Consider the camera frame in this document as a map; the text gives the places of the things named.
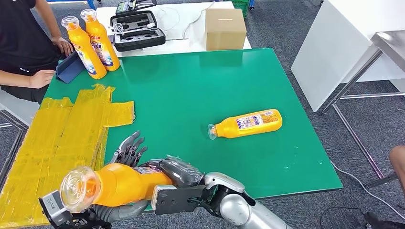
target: black shirt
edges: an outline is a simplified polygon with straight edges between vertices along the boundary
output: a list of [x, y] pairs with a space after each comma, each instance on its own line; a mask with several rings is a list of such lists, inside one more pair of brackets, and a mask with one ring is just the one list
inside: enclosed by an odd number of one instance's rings
[[33, 75], [62, 57], [31, 13], [34, 6], [35, 0], [0, 0], [0, 70]]

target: knee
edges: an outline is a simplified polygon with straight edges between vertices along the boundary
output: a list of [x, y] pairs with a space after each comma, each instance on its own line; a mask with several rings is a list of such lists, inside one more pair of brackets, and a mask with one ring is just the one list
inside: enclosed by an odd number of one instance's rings
[[405, 164], [405, 146], [395, 146], [390, 152], [391, 163]]

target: green table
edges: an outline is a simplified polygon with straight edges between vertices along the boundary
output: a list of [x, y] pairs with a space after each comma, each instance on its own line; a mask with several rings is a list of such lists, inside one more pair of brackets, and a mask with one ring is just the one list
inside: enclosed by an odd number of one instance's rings
[[[272, 49], [121, 58], [122, 67], [94, 80], [52, 80], [46, 97], [69, 97], [95, 83], [116, 87], [112, 102], [135, 101], [132, 125], [110, 128], [106, 162], [135, 130], [149, 147], [141, 161], [179, 156], [202, 172], [228, 174], [254, 198], [342, 188]], [[234, 139], [210, 140], [208, 124], [275, 108], [283, 126]]]

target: plastic bottle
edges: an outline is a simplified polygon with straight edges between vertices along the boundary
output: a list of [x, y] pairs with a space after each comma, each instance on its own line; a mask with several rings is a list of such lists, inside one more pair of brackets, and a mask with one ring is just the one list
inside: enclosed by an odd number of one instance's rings
[[276, 109], [258, 111], [224, 119], [221, 123], [208, 125], [208, 135], [234, 138], [246, 135], [276, 131], [283, 125], [280, 112]]
[[97, 20], [97, 12], [86, 9], [80, 13], [80, 17], [86, 22], [86, 32], [90, 36], [91, 43], [104, 67], [109, 71], [119, 68], [119, 61], [113, 46], [107, 36], [107, 30]]
[[151, 199], [156, 185], [170, 184], [171, 180], [155, 168], [112, 163], [99, 171], [89, 167], [70, 171], [61, 183], [60, 193], [71, 212], [81, 212], [91, 204], [116, 207]]
[[62, 25], [66, 28], [69, 39], [89, 75], [95, 79], [103, 78], [107, 71], [94, 51], [90, 37], [80, 28], [79, 19], [74, 16], [65, 17], [62, 19]]

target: person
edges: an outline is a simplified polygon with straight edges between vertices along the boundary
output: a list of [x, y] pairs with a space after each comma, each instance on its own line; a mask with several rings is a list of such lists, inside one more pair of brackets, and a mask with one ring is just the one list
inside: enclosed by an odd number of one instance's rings
[[390, 152], [390, 161], [405, 193], [405, 146], [395, 146]]
[[[35, 20], [34, 8], [51, 38]], [[58, 61], [74, 51], [62, 38], [46, 0], [0, 0], [0, 87], [20, 99], [41, 103]]]

